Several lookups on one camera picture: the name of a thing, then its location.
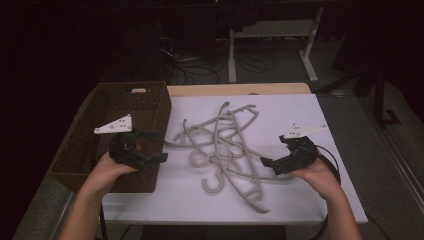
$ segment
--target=black controller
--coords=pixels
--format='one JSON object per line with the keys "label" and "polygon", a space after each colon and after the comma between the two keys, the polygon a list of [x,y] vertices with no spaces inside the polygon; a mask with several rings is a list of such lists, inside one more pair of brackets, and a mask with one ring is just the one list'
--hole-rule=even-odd
{"label": "black controller", "polygon": [[338,170],[324,155],[318,152],[317,146],[308,137],[285,139],[283,135],[280,136],[280,141],[287,144],[290,155],[275,161],[261,157],[262,164],[265,167],[272,168],[276,175],[306,168],[319,158],[330,168],[331,172],[340,182]]}
{"label": "black controller", "polygon": [[168,159],[168,153],[155,153],[147,155],[137,150],[137,143],[143,138],[156,138],[159,132],[131,132],[118,133],[110,142],[110,157],[117,163],[122,163],[141,170],[148,163],[164,163]]}

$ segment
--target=tangled hangers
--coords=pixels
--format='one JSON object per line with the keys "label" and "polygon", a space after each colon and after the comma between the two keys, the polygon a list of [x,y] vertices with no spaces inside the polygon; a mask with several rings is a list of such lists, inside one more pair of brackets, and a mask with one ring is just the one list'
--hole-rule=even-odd
{"label": "tangled hangers", "polygon": [[[224,188],[225,178],[227,178],[238,194],[253,209],[260,213],[267,213],[267,209],[259,207],[256,202],[253,201],[254,199],[262,200],[263,198],[261,180],[288,180],[291,178],[277,178],[275,175],[258,175],[253,163],[253,157],[263,157],[263,154],[248,148],[242,131],[253,123],[259,113],[254,110],[256,106],[252,104],[223,113],[223,110],[228,105],[229,103],[225,102],[221,106],[217,117],[200,124],[192,125],[190,128],[186,126],[187,120],[185,119],[183,121],[183,131],[175,135],[173,138],[173,143],[165,142],[165,144],[174,148],[194,148],[194,150],[189,155],[189,160],[190,163],[195,167],[203,167],[208,164],[214,164],[218,167],[215,172],[218,186],[211,187],[208,184],[208,180],[206,178],[202,179],[202,187],[206,192],[220,192]],[[252,113],[252,117],[244,125],[240,125],[236,115],[240,112],[244,112],[245,110]],[[207,126],[211,124],[213,124],[213,130],[207,128]],[[207,135],[209,139],[199,141],[196,139],[197,135]],[[213,147],[213,151],[207,152],[205,148],[210,146]],[[199,160],[199,158],[196,158],[196,156],[203,157],[203,159]],[[245,173],[242,171],[238,163],[238,161],[242,158],[247,159],[250,173]],[[248,178],[250,180],[249,182],[253,182],[253,187],[247,191],[242,191],[233,180],[233,177],[235,176]]]}

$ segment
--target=wicker basket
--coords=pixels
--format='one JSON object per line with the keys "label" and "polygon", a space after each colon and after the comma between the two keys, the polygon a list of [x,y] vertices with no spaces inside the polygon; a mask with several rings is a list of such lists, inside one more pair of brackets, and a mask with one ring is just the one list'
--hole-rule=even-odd
{"label": "wicker basket", "polygon": [[[96,144],[94,129],[127,114],[131,114],[134,129],[160,132],[158,138],[143,141],[143,151],[147,154],[162,152],[171,107],[165,82],[99,84],[78,111],[53,160],[50,176],[78,192],[90,173],[93,155],[98,159],[115,136],[97,135]],[[148,164],[141,171],[119,177],[111,192],[153,192],[159,165]]]}

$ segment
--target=human hand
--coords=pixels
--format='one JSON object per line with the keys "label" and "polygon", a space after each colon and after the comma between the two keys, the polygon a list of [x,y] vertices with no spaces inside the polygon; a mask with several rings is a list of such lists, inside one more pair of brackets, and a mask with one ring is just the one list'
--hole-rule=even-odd
{"label": "human hand", "polygon": [[119,176],[135,171],[137,169],[116,163],[110,158],[109,152],[106,152],[88,176],[80,192],[93,194],[97,198],[102,198],[112,189],[115,180]]}
{"label": "human hand", "polygon": [[307,168],[288,173],[305,180],[324,200],[334,200],[343,190],[329,167],[319,158]]}

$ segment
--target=floor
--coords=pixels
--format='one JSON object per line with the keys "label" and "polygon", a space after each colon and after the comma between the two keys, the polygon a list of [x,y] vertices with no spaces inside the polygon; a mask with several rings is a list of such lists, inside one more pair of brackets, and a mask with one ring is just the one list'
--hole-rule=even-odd
{"label": "floor", "polygon": [[[304,41],[237,41],[238,83],[305,82],[313,91],[345,75],[331,69],[342,40],[318,39],[310,59],[319,82],[311,84],[297,52]],[[227,84],[227,47],[225,40],[218,41],[216,54],[201,59],[180,50],[171,84]],[[385,234],[390,239],[419,239],[424,236],[424,208],[422,188],[416,183],[424,182],[423,124],[402,94],[387,83],[385,109],[394,110],[402,124],[381,129],[370,110],[372,92],[365,98],[354,96],[355,83],[353,80],[330,94],[318,95],[318,100],[363,207],[369,219],[375,220],[361,224],[361,233],[364,239],[389,239]],[[405,173],[408,167],[412,177]],[[14,239],[55,239],[63,223],[60,220],[69,210],[64,207],[67,201],[72,201],[69,191],[46,176]],[[319,227],[287,226],[287,239],[309,239]],[[143,226],[108,224],[107,229],[109,239],[140,239],[143,232]]]}

